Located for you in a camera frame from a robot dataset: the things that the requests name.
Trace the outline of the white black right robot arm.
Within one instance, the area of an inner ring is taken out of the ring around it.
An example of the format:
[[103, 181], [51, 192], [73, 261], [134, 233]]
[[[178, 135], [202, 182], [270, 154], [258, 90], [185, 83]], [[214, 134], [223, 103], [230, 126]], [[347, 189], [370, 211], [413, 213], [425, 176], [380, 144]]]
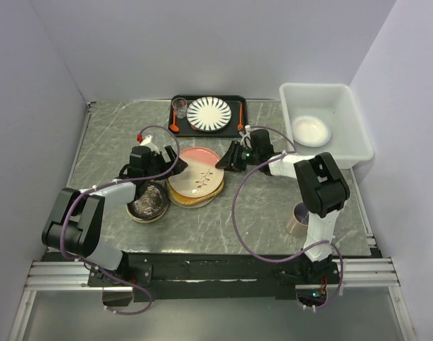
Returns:
[[268, 176], [295, 179], [302, 203], [308, 211], [307, 238], [300, 252], [284, 259], [268, 259], [255, 253], [244, 242], [237, 227], [237, 199], [234, 198], [231, 218], [237, 239], [251, 256], [261, 261], [272, 264], [296, 261], [301, 277], [308, 283], [316, 283], [321, 277], [337, 271], [331, 259], [331, 253], [337, 250], [332, 239], [337, 218], [350, 198], [349, 186], [328, 152], [315, 156], [298, 156], [292, 151], [276, 152], [267, 129], [254, 130], [248, 138], [248, 143], [232, 141], [216, 168], [241, 173], [253, 166], [248, 175], [260, 171]]

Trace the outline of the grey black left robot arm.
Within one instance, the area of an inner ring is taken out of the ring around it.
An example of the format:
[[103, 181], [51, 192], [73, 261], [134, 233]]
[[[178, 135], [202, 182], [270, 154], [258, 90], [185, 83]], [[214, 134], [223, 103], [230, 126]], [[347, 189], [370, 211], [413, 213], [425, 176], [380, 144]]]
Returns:
[[101, 238], [103, 216], [139, 199], [151, 180], [178, 175], [188, 167], [171, 146], [165, 151], [169, 161], [154, 146], [135, 146], [129, 162], [110, 183], [86, 190], [63, 188], [43, 228], [42, 243], [65, 258], [80, 257], [105, 269], [105, 277], [114, 285], [127, 282], [131, 269], [124, 252]]

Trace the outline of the white ribbed deep plate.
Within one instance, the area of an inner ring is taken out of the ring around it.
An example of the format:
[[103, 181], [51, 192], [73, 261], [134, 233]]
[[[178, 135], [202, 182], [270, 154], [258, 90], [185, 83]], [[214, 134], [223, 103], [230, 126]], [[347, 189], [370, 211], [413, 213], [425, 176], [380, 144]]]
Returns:
[[299, 144], [307, 147], [320, 147], [331, 139], [331, 129], [319, 118], [300, 116], [291, 123], [292, 137]]

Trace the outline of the pink cream floral plate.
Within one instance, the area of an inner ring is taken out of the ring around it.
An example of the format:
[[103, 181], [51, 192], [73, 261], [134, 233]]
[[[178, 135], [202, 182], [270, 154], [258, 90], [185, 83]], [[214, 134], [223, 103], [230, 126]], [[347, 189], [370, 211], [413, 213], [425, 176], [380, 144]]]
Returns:
[[218, 154], [204, 147], [189, 147], [180, 152], [180, 159], [188, 167], [178, 175], [168, 178], [171, 188], [185, 197], [204, 197], [214, 192], [224, 179], [224, 171], [215, 165]]

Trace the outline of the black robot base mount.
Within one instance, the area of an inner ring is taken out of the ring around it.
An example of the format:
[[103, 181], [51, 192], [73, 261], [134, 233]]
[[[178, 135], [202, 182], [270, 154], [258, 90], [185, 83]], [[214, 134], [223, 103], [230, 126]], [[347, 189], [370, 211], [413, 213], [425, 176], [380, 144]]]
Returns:
[[92, 269], [91, 288], [102, 288], [102, 302], [110, 307], [173, 299], [264, 298], [294, 300], [296, 288], [325, 289], [340, 280], [340, 270], [323, 277], [299, 274], [296, 261], [272, 264], [243, 254], [129, 254], [125, 288], [101, 271]]

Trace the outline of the orange woven pattern plate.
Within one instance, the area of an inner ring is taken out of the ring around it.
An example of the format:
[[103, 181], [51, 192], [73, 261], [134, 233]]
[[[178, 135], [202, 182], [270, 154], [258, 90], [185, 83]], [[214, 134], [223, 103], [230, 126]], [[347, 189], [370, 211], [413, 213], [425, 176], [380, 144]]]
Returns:
[[169, 184], [169, 181], [166, 181], [166, 186], [168, 189], [168, 197], [174, 202], [179, 205], [185, 206], [185, 207], [191, 207], [193, 205], [201, 204], [202, 202], [206, 200], [212, 200], [214, 197], [216, 197], [224, 188], [224, 180], [221, 181], [219, 187], [213, 191], [212, 193], [208, 195], [204, 195], [201, 197], [187, 197], [184, 195], [179, 194], [176, 190], [174, 190]]

